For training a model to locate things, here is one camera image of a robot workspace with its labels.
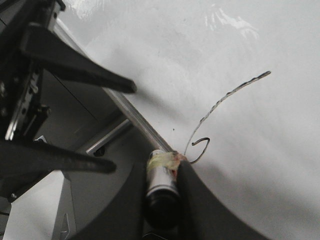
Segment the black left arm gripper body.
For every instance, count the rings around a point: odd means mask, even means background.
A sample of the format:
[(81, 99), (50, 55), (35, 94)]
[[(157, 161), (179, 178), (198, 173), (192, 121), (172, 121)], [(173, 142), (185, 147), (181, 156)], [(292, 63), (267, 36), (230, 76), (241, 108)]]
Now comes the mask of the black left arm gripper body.
[[(0, 34), (0, 141), (45, 143), (34, 140), (50, 114), (40, 103), (43, 68), (20, 44), (29, 24), (51, 31), (65, 8), (61, 0), (27, 0)], [(0, 178), (0, 195), (12, 203), (48, 172)]]

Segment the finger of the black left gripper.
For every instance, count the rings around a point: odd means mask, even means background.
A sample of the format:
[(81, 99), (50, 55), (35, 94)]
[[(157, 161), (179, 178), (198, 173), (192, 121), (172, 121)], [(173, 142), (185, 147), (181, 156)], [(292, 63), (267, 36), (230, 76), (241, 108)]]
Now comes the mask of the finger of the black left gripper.
[(109, 174), (117, 165), (47, 143), (0, 141), (0, 177), (2, 179), (55, 170)]
[(24, 32), (20, 50), (42, 68), (66, 81), (109, 88), (133, 94), (133, 80), (118, 75), (80, 54), (47, 28), (30, 23)]

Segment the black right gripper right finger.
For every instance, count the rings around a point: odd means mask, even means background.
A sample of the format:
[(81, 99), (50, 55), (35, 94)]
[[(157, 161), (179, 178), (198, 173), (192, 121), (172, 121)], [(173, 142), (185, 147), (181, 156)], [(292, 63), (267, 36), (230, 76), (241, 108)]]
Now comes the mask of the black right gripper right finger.
[(178, 225), (183, 240), (265, 240), (266, 237), (228, 210), (198, 177), (188, 161), (177, 171), (182, 217)]

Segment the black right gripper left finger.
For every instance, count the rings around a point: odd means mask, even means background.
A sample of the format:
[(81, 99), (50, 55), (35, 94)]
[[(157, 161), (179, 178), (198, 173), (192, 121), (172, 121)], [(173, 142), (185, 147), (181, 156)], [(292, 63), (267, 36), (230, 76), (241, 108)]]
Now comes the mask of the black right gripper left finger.
[(143, 234), (143, 199), (146, 167), (135, 163), (128, 178), (106, 208), (72, 240), (140, 240)]

